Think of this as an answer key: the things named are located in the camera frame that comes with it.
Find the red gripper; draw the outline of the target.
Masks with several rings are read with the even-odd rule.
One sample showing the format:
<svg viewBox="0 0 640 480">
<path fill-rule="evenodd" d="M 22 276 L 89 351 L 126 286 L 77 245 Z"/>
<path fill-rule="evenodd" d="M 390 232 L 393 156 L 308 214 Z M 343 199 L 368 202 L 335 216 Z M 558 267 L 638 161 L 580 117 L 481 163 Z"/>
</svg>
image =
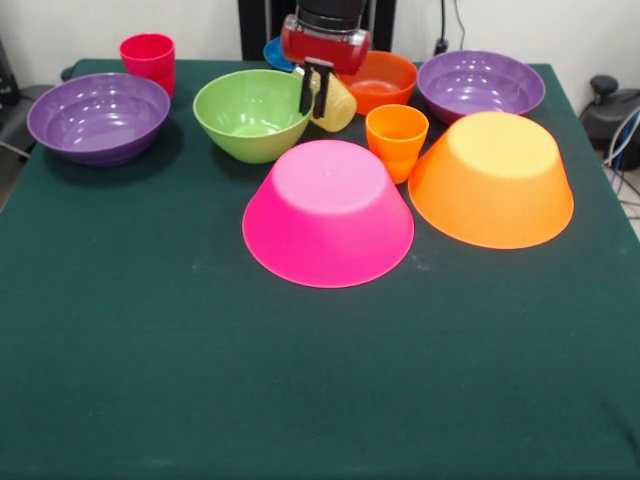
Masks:
<svg viewBox="0 0 640 480">
<path fill-rule="evenodd" d="M 300 113 L 308 113 L 314 102 L 313 117 L 323 118 L 332 70 L 355 75 L 371 47 L 371 35 L 363 29 L 354 32 L 314 30 L 295 14 L 289 14 L 281 29 L 281 46 L 287 60 L 300 64 Z"/>
</svg>

